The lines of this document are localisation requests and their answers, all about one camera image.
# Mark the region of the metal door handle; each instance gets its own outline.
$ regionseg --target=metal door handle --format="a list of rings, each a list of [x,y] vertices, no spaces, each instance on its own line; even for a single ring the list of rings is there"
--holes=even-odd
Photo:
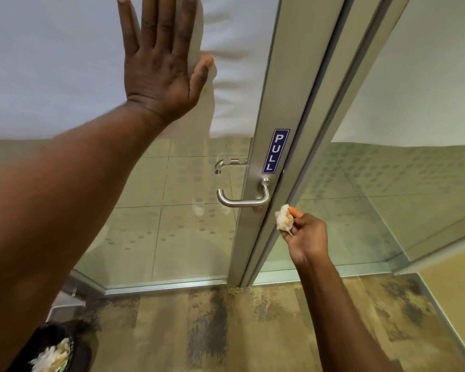
[[[258,183],[259,189],[262,191],[262,198],[256,200],[230,200],[224,195],[223,189],[217,189],[217,198],[219,202],[227,207],[250,207],[250,206],[262,206],[270,200],[269,185],[271,181],[264,177]]]

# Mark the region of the person's left arm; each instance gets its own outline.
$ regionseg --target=person's left arm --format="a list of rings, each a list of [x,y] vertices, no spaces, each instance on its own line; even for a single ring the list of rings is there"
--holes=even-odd
[[[0,167],[0,370],[40,325],[144,151],[198,102],[211,56],[188,75],[198,0],[144,0],[141,40],[118,0],[127,101]]]

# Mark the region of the blue sign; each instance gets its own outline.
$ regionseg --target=blue sign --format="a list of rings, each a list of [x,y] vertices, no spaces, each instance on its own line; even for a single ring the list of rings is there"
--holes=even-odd
[[[263,174],[273,174],[276,172],[277,163],[283,153],[284,145],[288,139],[289,129],[275,129],[270,143],[269,153],[265,159]]]

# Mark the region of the trash can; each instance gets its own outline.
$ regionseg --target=trash can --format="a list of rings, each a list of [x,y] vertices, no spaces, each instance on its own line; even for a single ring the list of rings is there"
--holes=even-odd
[[[29,364],[47,347],[58,345],[64,338],[69,339],[70,352],[64,372],[86,372],[91,361],[91,348],[66,325],[47,322],[35,330],[29,341],[16,356],[7,372],[31,372]]]

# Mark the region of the person's right arm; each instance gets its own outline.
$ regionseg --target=person's right arm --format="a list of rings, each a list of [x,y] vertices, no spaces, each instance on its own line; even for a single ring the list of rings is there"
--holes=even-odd
[[[394,371],[363,324],[327,249],[325,223],[310,214],[294,219],[293,236],[282,231],[298,270],[325,371]]]

